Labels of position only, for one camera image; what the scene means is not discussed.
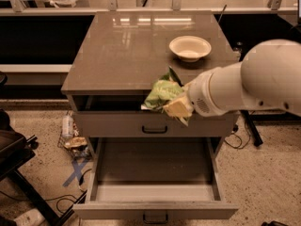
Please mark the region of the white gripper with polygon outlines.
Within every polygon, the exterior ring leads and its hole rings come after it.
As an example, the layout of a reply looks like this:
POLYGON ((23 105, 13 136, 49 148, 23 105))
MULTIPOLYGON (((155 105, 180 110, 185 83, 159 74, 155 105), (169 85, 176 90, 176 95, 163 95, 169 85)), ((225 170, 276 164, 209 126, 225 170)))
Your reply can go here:
POLYGON ((194 109, 202 117, 224 115, 226 111, 214 103, 210 92, 210 81, 214 72, 215 69, 201 73, 187 83, 187 95, 182 93, 163 106, 167 115, 169 117, 189 118, 194 109))

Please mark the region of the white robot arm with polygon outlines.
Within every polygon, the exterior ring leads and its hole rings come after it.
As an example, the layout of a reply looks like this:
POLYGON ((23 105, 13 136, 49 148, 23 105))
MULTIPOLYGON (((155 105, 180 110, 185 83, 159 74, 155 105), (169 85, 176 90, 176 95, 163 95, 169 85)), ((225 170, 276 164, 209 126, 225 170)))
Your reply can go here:
POLYGON ((170 117, 281 109, 301 115, 301 43, 267 40, 238 63, 201 73, 164 106, 170 117))

